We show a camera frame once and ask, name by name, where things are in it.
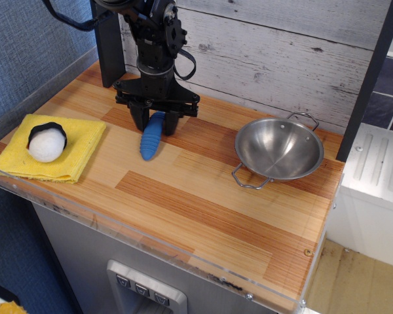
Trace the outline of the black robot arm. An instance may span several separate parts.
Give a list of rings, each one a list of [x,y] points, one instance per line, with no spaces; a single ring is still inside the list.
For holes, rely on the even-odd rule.
[[[140,77],[118,80],[117,103],[126,105],[140,131],[149,123],[152,110],[165,113],[164,132],[173,135],[184,116],[197,116],[200,98],[178,84],[175,61],[184,51],[187,32],[178,19],[175,1],[99,1],[103,8],[124,17],[138,49],[136,61]]]

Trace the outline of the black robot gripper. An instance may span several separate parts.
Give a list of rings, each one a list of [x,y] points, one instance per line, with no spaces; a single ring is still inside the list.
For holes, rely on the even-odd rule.
[[[137,68],[140,78],[117,80],[113,84],[118,103],[131,101],[128,108],[137,129],[144,131],[147,127],[151,107],[167,112],[164,115],[165,135],[175,134],[183,116],[197,116],[200,97],[178,84],[174,63],[156,68],[139,61]]]

